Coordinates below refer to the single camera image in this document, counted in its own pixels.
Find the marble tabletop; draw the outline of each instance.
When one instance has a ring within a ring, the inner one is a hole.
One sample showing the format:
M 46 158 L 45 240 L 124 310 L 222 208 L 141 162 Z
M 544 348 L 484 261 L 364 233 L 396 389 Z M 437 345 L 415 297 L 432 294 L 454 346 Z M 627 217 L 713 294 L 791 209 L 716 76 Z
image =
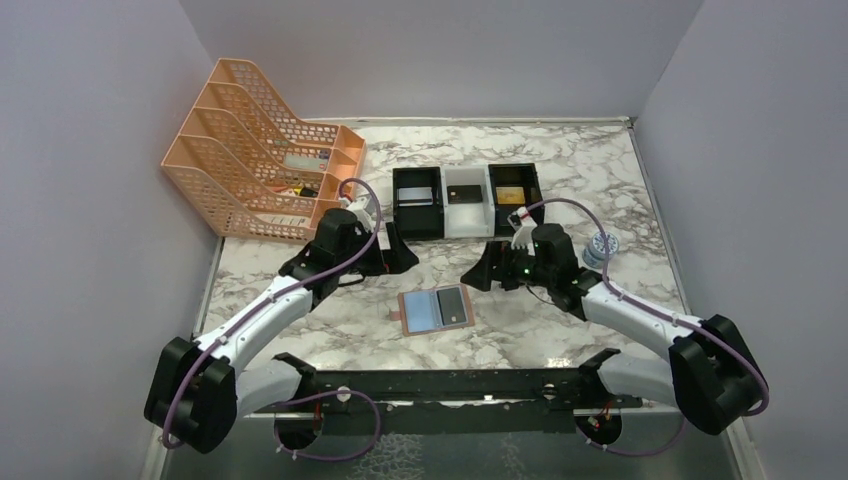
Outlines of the marble tabletop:
M 668 308 L 682 304 L 628 130 L 620 126 L 364 126 L 368 151 L 361 177 L 391 213 L 393 168 L 533 162 L 544 198 L 588 206 L 620 239 L 610 276 L 627 290 Z M 582 246 L 596 230 L 567 205 L 547 207 Z M 342 288 L 277 336 L 251 363 L 290 352 L 321 369 L 446 369 L 577 366 L 606 347 L 650 358 L 646 348 L 601 325 L 539 302 L 526 290 L 469 288 L 476 325 L 405 337 L 397 294 L 459 282 L 480 258 L 482 239 L 408 242 L 421 262 L 395 276 Z M 203 330 L 220 326 L 262 292 L 299 246 L 228 238 Z

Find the purple cable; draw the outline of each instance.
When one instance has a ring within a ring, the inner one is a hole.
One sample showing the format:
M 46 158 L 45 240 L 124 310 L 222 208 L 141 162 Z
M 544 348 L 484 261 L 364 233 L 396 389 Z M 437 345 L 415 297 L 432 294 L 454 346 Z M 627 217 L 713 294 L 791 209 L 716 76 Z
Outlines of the purple cable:
M 368 193 L 371 195 L 371 198 L 374 199 L 375 204 L 380 204 L 379 200 L 377 199 L 377 194 L 374 193 L 374 189 L 372 189 L 371 186 L 368 185 L 368 183 L 366 183 L 364 180 L 360 180 L 358 178 L 348 178 L 346 180 L 343 180 L 342 183 L 339 184 L 339 195 L 342 195 L 342 189 L 350 182 L 358 183 L 359 185 L 365 187 L 365 190 L 367 190 Z M 242 317 L 238 322 L 236 322 L 232 327 L 230 327 L 226 332 L 224 332 L 221 337 L 230 338 L 233 333 L 237 332 L 241 327 L 244 326 L 245 323 L 247 323 L 251 318 L 253 318 L 254 315 L 256 315 L 260 310 L 265 308 L 271 302 L 271 299 L 276 300 L 281 296 L 286 295 L 287 293 L 290 293 L 294 290 L 297 290 L 298 288 L 304 287 L 323 278 L 329 277 L 330 275 L 333 275 L 353 265 L 357 260 L 360 259 L 360 257 L 365 255 L 365 252 L 367 252 L 368 249 L 371 248 L 371 245 L 373 245 L 374 242 L 377 241 L 377 232 L 379 232 L 380 225 L 383 221 L 383 213 L 380 211 L 379 208 L 377 209 L 376 215 L 377 221 L 374 224 L 374 231 L 371 232 L 371 237 L 368 239 L 367 242 L 365 242 L 365 246 L 363 246 L 361 250 L 356 252 L 354 256 L 350 257 L 350 259 L 348 259 L 347 261 L 342 262 L 341 264 L 336 265 L 335 267 L 329 270 L 325 270 L 305 280 L 301 280 L 297 283 L 289 285 L 288 287 L 282 288 L 279 291 L 272 293 L 268 297 L 265 297 L 261 302 L 257 303 L 256 306 L 250 309 L 250 311 L 248 311 L 244 315 L 244 317 Z M 197 357 L 197 360 L 194 361 L 194 364 L 192 364 L 191 368 L 189 368 L 188 372 L 186 372 L 186 376 L 183 378 L 182 382 L 180 382 L 180 386 L 177 387 L 177 392 L 174 394 L 174 398 L 171 400 L 171 406 L 168 407 L 168 413 L 165 415 L 165 422 L 162 424 L 162 445 L 164 445 L 165 448 L 169 450 L 183 445 L 183 442 L 179 440 L 173 443 L 171 442 L 171 427 L 174 424 L 174 416 L 177 413 L 177 405 L 179 405 L 180 401 L 182 400 L 185 391 L 188 389 L 188 386 L 191 383 L 191 379 L 194 378 L 194 374 L 197 373 L 197 370 L 200 369 L 200 366 L 203 364 L 203 362 L 207 358 L 209 358 L 210 355 L 212 355 L 212 352 L 214 352 L 215 349 L 221 346 L 219 339 L 216 339 L 214 342 L 212 342 L 212 344 L 209 345 L 209 348 L 207 348 L 200 354 L 199 357 Z
M 620 455 L 622 457 L 652 457 L 654 455 L 659 455 L 665 452 L 666 450 L 670 449 L 671 447 L 677 445 L 677 442 L 679 442 L 680 439 L 683 438 L 683 432 L 686 431 L 686 419 L 683 418 L 680 420 L 680 428 L 677 429 L 677 433 L 674 434 L 674 437 L 672 437 L 672 439 L 669 440 L 668 443 L 661 447 L 657 447 L 651 450 L 645 450 L 644 452 L 628 452 L 627 450 L 619 450 L 615 447 L 610 447 L 608 445 L 601 445 L 600 443 L 592 441 L 588 436 L 586 436 L 586 433 L 583 432 L 583 430 L 580 430 L 580 428 L 578 428 L 577 431 L 580 432 L 580 435 L 583 435 L 583 438 L 589 440 L 589 445 L 597 448 L 598 450 L 603 450 L 604 452 L 612 453 L 614 455 Z
M 365 400 L 366 402 L 368 402 L 368 405 L 371 406 L 371 409 L 374 410 L 374 435 L 371 437 L 371 440 L 368 442 L 368 445 L 366 445 L 365 448 L 363 448 L 362 450 L 359 450 L 358 452 L 351 453 L 349 455 L 342 455 L 342 456 L 339 456 L 339 457 L 325 457 L 325 456 L 322 456 L 322 455 L 312 455 L 312 454 L 309 454 L 309 453 L 300 453 L 298 450 L 290 450 L 288 447 L 283 445 L 283 442 L 282 442 L 282 440 L 280 440 L 280 435 L 277 432 L 277 429 L 274 428 L 274 439 L 277 441 L 277 445 L 279 445 L 280 450 L 283 451 L 283 452 L 292 454 L 292 456 L 295 459 L 300 457 L 300 458 L 308 458 L 309 460 L 319 460 L 319 461 L 322 461 L 322 462 L 347 462 L 348 460 L 354 460 L 354 459 L 359 458 L 359 457 L 365 455 L 366 453 L 370 452 L 371 449 L 373 449 L 374 446 L 377 445 L 377 441 L 380 440 L 380 430 L 382 429 L 382 421 L 380 419 L 380 409 L 377 408 L 377 404 L 374 403 L 374 400 L 372 400 L 371 397 L 369 397 L 368 395 L 365 395 L 362 392 L 357 392 L 356 390 L 335 390 L 335 391 L 332 391 L 332 392 L 317 393 L 315 395 L 310 395 L 308 397 L 298 398 L 297 400 L 289 400 L 287 402 L 278 403 L 277 405 L 282 406 L 282 407 L 291 407 L 291 406 L 294 406 L 294 405 L 300 405 L 301 403 L 308 403 L 308 402 L 311 402 L 313 400 L 319 400 L 321 398 L 332 397 L 332 396 L 335 396 L 335 395 L 347 395 L 347 394 L 355 395 L 355 396 Z

